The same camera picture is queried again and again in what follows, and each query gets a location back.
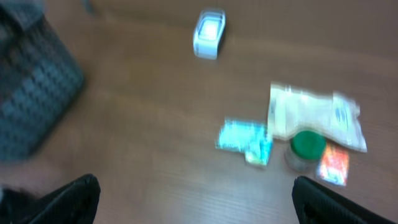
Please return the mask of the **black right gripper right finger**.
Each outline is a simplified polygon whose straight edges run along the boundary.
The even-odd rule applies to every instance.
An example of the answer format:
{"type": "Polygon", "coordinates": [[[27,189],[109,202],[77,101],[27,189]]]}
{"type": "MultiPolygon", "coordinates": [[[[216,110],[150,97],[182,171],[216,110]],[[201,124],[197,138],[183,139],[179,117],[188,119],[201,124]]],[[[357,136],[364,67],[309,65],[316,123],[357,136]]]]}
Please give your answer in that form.
{"type": "Polygon", "coordinates": [[[300,224],[394,224],[306,176],[294,180],[292,200],[300,224]]]}

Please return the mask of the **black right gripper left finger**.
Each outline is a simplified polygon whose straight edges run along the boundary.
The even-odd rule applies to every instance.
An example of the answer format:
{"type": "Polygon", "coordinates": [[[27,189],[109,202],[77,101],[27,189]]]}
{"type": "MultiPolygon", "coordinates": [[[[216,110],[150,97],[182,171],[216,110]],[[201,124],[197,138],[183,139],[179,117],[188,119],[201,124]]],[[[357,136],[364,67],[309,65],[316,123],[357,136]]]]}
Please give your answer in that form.
{"type": "Polygon", "coordinates": [[[85,174],[33,201],[18,214],[19,223],[92,224],[101,188],[98,179],[85,174]]]}

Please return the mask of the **orange tissue pack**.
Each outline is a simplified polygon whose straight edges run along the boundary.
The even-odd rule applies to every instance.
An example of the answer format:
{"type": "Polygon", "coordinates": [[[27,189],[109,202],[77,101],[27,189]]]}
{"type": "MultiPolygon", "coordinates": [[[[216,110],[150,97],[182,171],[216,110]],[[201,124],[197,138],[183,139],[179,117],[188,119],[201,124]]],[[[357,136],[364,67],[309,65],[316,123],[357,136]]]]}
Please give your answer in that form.
{"type": "Polygon", "coordinates": [[[319,179],[345,187],[349,172],[349,153],[337,145],[328,143],[317,167],[319,179]]]}

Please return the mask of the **green lidded white jar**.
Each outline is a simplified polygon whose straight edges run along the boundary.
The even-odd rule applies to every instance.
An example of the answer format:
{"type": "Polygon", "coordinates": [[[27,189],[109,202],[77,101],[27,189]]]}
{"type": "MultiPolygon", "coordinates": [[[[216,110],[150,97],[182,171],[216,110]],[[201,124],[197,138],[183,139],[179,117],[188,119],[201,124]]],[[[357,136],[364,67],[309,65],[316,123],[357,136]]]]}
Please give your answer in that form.
{"type": "Polygon", "coordinates": [[[297,171],[306,172],[317,166],[326,148],[326,139],[314,131],[301,131],[291,140],[285,152],[287,165],[297,171]]]}

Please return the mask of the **light green wipes packet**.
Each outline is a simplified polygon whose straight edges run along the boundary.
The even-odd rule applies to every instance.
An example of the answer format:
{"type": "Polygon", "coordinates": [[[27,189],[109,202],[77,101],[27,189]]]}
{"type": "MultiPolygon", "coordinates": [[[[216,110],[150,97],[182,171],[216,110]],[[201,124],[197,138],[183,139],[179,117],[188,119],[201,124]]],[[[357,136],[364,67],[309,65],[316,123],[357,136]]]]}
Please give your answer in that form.
{"type": "Polygon", "coordinates": [[[254,120],[226,118],[215,139],[215,147],[245,153],[255,130],[262,125],[266,124],[254,120]]]}

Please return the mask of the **beige food pouch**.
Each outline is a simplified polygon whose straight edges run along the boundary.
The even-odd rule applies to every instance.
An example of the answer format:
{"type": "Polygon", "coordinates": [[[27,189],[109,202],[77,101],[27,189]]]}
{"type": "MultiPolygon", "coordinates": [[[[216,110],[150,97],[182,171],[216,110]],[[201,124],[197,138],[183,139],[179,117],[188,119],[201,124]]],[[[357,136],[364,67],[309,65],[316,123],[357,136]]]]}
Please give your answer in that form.
{"type": "Polygon", "coordinates": [[[359,122],[360,106],[338,92],[318,95],[295,86],[271,83],[267,123],[276,139],[315,131],[348,149],[367,152],[359,122]]]}

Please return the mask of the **teal tissue pack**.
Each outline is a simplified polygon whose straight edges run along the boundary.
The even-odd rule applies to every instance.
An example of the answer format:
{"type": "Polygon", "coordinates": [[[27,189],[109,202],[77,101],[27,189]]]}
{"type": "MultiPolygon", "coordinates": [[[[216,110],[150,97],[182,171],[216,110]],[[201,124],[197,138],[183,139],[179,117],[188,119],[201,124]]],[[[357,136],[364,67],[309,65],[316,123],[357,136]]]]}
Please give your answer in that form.
{"type": "Polygon", "coordinates": [[[254,132],[244,155],[249,165],[266,167],[269,163],[273,147],[272,132],[267,125],[262,125],[254,132]]]}

